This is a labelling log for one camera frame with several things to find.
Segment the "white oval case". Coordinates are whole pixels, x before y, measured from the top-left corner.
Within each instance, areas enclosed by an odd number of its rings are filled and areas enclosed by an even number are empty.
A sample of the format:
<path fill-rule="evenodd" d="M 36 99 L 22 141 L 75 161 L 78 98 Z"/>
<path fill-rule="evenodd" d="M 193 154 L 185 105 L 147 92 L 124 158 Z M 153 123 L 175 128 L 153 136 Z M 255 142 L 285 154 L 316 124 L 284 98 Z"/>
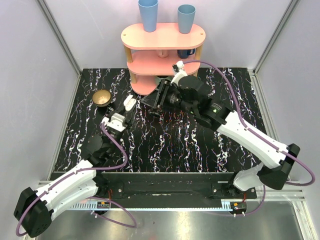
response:
<path fill-rule="evenodd" d="M 129 112 L 133 109 L 136 105 L 137 100 L 134 98 L 133 95 L 129 95 L 123 102 L 124 109 L 126 112 Z"/>

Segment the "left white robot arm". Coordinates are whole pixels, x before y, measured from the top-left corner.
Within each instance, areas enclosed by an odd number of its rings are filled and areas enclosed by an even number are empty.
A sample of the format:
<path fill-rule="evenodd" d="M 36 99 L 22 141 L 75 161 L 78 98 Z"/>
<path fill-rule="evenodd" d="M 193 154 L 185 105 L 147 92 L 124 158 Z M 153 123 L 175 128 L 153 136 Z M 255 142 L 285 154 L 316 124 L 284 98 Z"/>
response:
<path fill-rule="evenodd" d="M 87 198 L 103 198 L 108 193 L 105 171 L 126 166 L 129 157 L 120 140 L 132 125 L 135 105 L 123 104 L 105 116 L 101 134 L 91 135 L 82 152 L 82 160 L 56 180 L 32 189 L 24 189 L 13 215 L 18 223 L 15 234 L 35 238 L 48 229 L 60 214 Z"/>

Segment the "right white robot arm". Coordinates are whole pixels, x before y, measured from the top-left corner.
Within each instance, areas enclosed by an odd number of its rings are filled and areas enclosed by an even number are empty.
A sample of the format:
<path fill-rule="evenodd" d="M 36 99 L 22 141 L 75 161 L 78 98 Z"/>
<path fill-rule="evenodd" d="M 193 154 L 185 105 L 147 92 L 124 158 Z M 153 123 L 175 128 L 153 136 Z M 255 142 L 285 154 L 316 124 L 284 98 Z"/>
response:
<path fill-rule="evenodd" d="M 231 138 L 260 159 L 259 165 L 234 173 L 227 185 L 230 197 L 239 198 L 261 185 L 281 190 L 287 183 L 294 164 L 287 154 L 296 157 L 300 148 L 280 143 L 240 119 L 230 106 L 209 96 L 209 86 L 196 77 L 184 76 L 178 83 L 162 80 L 141 102 L 157 110 L 189 113 L 204 128 Z"/>

